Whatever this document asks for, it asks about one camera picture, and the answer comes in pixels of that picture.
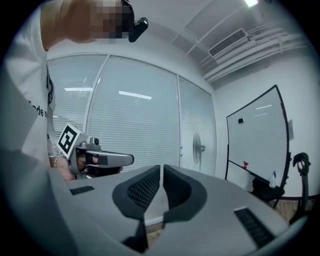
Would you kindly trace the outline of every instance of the fan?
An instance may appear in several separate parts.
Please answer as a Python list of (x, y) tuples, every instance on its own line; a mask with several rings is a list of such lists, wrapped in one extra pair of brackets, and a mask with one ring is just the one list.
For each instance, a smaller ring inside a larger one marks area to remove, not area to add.
[(201, 170), (201, 155), (206, 150), (206, 146), (201, 145), (199, 134), (195, 133), (193, 136), (193, 161), (195, 164), (199, 163), (199, 172)]

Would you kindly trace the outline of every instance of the black tripod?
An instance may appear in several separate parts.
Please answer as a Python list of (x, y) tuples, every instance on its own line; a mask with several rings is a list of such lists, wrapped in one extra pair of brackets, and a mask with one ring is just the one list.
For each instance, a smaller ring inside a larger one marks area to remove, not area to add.
[(295, 167), (296, 164), (302, 180), (302, 197), (298, 201), (298, 208), (295, 215), (291, 218), (290, 224), (294, 223), (305, 214), (309, 197), (308, 172), (311, 163), (309, 162), (308, 155), (306, 153), (295, 155), (293, 158), (293, 167)]

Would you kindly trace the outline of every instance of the white ceiling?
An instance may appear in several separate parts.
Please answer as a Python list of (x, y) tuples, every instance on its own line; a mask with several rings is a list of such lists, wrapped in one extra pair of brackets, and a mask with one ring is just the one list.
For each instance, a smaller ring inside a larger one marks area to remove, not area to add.
[[(146, 33), (156, 35), (182, 49), (195, 63), (208, 56), (208, 50), (238, 29), (249, 31), (288, 14), (273, 0), (248, 7), (245, 0), (130, 0), (136, 17), (147, 17)], [(205, 74), (217, 64), (209, 59)]]

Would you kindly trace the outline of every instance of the frosted glass panel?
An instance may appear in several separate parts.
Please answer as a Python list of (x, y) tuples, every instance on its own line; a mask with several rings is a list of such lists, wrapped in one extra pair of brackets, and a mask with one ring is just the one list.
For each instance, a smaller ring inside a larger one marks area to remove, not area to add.
[(58, 137), (66, 123), (83, 129), (88, 98), (105, 59), (105, 56), (82, 55), (53, 59), (49, 63), (55, 88), (53, 124)]
[[(215, 117), (212, 97), (193, 83), (179, 78), (181, 101), (181, 153), (180, 166), (208, 175), (215, 174)], [(194, 137), (200, 145), (194, 150)]]
[[(134, 164), (123, 171), (178, 165), (177, 76), (139, 61), (111, 57), (93, 94), (87, 133), (99, 138), (103, 150), (134, 155)], [(161, 185), (145, 219), (154, 220), (167, 210)]]

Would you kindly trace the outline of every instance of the wooden floor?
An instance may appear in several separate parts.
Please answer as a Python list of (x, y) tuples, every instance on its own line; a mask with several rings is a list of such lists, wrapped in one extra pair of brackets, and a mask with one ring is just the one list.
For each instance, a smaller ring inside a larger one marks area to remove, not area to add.
[[(273, 207), (274, 201), (271, 201), (269, 205)], [(310, 211), (313, 208), (315, 200), (309, 200), (306, 210)], [(276, 206), (275, 211), (289, 224), (289, 220), (294, 216), (297, 211), (298, 201), (294, 200), (280, 200)], [(161, 233), (163, 232), (163, 224), (158, 223), (155, 225), (147, 226), (147, 240), (149, 248), (157, 241)]]

